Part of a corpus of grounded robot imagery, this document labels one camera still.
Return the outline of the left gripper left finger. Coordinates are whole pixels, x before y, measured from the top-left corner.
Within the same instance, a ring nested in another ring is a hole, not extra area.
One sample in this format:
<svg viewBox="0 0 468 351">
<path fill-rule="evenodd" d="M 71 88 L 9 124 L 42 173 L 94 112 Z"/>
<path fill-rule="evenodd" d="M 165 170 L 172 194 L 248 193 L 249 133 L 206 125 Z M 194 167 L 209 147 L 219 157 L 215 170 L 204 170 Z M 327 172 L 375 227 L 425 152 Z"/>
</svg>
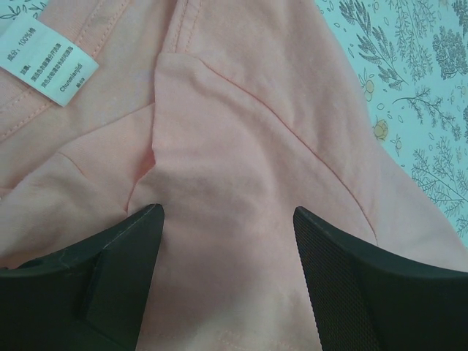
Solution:
<svg viewBox="0 0 468 351">
<path fill-rule="evenodd" d="M 62 250 L 1 270 L 3 350 L 134 350 L 162 239 L 148 205 Z"/>
</svg>

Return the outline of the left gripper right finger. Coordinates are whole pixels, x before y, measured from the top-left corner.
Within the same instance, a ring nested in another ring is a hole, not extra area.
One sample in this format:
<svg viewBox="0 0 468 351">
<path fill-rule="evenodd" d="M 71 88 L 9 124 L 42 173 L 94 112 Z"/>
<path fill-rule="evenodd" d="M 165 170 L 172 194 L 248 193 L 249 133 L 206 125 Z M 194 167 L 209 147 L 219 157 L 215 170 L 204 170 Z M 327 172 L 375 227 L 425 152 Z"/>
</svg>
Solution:
<svg viewBox="0 0 468 351">
<path fill-rule="evenodd" d="M 398 256 L 303 207 L 293 227 L 324 350 L 465 350 L 467 274 Z"/>
</svg>

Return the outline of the salmon pink t-shirt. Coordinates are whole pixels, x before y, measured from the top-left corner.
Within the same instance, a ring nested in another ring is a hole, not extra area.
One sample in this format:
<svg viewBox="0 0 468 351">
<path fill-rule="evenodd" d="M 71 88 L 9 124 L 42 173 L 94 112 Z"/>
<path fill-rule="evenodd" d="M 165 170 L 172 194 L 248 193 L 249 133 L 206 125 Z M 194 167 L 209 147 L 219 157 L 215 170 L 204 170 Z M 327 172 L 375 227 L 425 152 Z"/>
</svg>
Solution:
<svg viewBox="0 0 468 351">
<path fill-rule="evenodd" d="M 50 1 L 40 18 L 99 69 L 66 107 L 1 74 L 1 265 L 161 204 L 139 350 L 318 350 L 298 206 L 467 269 L 448 220 L 376 141 L 313 2 Z"/>
</svg>

